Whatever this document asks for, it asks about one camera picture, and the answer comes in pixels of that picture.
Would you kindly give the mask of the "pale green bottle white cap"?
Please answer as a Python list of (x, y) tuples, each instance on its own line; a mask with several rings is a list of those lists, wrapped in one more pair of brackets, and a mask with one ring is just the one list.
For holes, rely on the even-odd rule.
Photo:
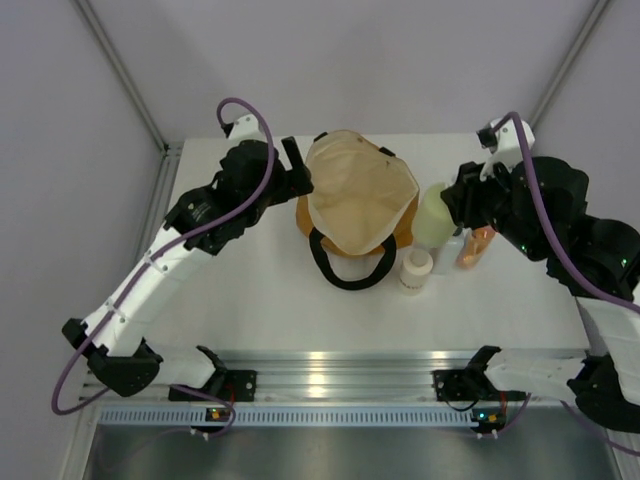
[(428, 187), (412, 222), (414, 241), (427, 249), (441, 247), (456, 230), (449, 208), (441, 198), (446, 188), (444, 182)]

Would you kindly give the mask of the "orange bottle pink cap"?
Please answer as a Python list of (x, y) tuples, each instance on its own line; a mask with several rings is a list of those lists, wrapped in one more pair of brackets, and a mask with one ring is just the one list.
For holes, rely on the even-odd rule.
[(456, 259), (456, 266), (468, 270), (474, 268), (483, 258), (497, 232), (491, 226), (470, 230), (465, 244)]

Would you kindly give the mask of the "clear bottle black cap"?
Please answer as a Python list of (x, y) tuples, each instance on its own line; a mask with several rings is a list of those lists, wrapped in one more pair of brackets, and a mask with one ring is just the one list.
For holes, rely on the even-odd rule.
[(431, 252), (433, 258), (431, 273), (434, 275), (445, 275), (449, 273), (456, 264), (464, 243), (464, 236), (460, 233), (453, 235), (442, 246), (435, 248)]

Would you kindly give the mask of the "tan canvas tote bag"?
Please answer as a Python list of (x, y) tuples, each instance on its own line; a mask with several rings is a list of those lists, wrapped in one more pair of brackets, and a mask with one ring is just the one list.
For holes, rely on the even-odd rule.
[[(380, 283), (400, 249), (412, 245), (420, 188), (407, 163), (351, 130), (318, 135), (305, 159), (314, 189), (297, 201), (295, 219), (312, 258), (334, 287), (361, 291)], [(380, 257), (370, 274), (346, 280), (329, 256)]]

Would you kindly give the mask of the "beige bottle beige cap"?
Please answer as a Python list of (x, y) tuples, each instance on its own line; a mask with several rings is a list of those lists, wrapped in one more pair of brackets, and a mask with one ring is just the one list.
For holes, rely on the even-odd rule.
[(404, 294), (415, 295), (423, 290), (433, 269), (431, 254), (413, 248), (403, 258), (399, 270), (399, 285)]

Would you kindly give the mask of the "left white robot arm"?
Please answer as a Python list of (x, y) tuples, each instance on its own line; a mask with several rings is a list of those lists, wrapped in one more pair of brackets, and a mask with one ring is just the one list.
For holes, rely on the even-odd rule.
[(281, 143), (289, 168), (263, 141), (231, 148), (211, 183), (178, 198), (147, 252), (104, 304), (63, 326), (105, 387), (122, 397), (150, 385), (183, 385), (207, 400), (224, 392), (225, 367), (210, 349), (161, 346), (145, 335), (182, 284), (256, 225), (268, 207), (312, 192), (296, 140)]

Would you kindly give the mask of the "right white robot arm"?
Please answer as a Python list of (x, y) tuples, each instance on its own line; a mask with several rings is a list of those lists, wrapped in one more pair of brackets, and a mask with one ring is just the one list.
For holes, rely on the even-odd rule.
[(453, 223), (489, 226), (570, 295), (577, 313), (590, 315), (601, 354), (537, 354), (484, 345), (459, 382), (482, 400), (500, 392), (556, 400), (598, 431), (639, 431), (639, 234), (628, 224), (587, 212), (589, 177), (548, 156), (460, 166), (440, 194)]

